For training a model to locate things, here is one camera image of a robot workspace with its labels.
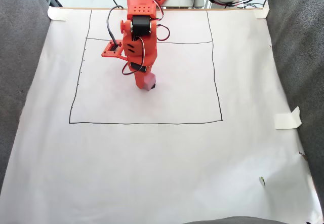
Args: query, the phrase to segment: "white paper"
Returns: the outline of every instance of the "white paper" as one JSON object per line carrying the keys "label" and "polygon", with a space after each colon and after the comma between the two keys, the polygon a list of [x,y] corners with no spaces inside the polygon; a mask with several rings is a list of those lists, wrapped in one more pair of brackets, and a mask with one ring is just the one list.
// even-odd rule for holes
{"label": "white paper", "polygon": [[[273,125],[273,115],[289,107],[269,49],[266,20],[255,19],[253,11],[208,11],[215,70],[208,58],[210,43],[158,44],[152,69],[156,88],[144,92],[133,76],[121,75],[124,61],[98,56],[106,41],[86,43],[90,12],[73,10],[66,22],[51,22],[0,196],[2,223],[176,224],[229,216],[319,223],[321,210],[307,162],[298,154],[297,131]],[[107,34],[106,11],[93,15],[100,12],[91,22],[103,25],[91,25],[89,37]],[[191,12],[198,18],[188,21]],[[172,13],[166,11],[163,19],[175,27],[171,41],[210,41],[206,11],[179,11],[177,20]],[[174,25],[182,15],[187,23]],[[109,22],[114,27],[120,19]],[[179,64],[167,70],[168,53],[185,59],[173,61]],[[219,102],[209,87],[214,72]],[[105,85],[110,77],[118,83]],[[172,108],[166,101],[171,96],[177,97]],[[121,109],[128,109],[118,105],[128,102],[139,110],[143,97],[153,100],[155,108],[142,115],[137,110],[126,114]],[[184,98],[190,99],[187,105]],[[202,122],[220,112],[223,121],[205,124],[100,124],[166,122],[172,115],[174,122]],[[96,121],[69,124],[86,119]]]}
{"label": "white paper", "polygon": [[61,9],[49,6],[47,15],[51,20],[66,21],[69,9]]}
{"label": "white paper", "polygon": [[296,107],[289,114],[275,114],[274,123],[276,129],[295,129],[301,126],[299,107]]}

